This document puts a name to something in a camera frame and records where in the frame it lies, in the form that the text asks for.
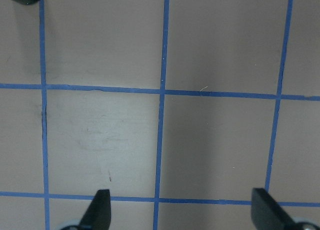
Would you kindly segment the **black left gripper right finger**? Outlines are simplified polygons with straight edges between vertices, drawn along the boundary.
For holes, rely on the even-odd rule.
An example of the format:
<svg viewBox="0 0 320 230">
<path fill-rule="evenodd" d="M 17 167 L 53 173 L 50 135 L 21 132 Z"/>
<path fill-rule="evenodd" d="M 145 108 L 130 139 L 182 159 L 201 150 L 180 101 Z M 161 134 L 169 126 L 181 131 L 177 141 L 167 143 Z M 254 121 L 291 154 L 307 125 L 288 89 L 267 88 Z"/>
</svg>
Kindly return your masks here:
<svg viewBox="0 0 320 230">
<path fill-rule="evenodd" d="M 251 220 L 257 230 L 287 230 L 293 219 L 263 188 L 251 192 Z"/>
</svg>

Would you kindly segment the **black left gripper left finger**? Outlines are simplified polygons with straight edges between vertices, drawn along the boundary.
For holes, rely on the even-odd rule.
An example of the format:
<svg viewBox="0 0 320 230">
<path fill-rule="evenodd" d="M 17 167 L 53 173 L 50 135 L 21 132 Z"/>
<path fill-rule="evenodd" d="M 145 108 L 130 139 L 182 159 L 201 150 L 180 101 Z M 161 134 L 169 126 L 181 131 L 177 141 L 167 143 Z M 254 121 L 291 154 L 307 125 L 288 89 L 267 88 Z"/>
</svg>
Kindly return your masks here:
<svg viewBox="0 0 320 230">
<path fill-rule="evenodd" d="M 98 190 L 78 225 L 79 230 L 108 230 L 111 225 L 109 190 Z"/>
</svg>

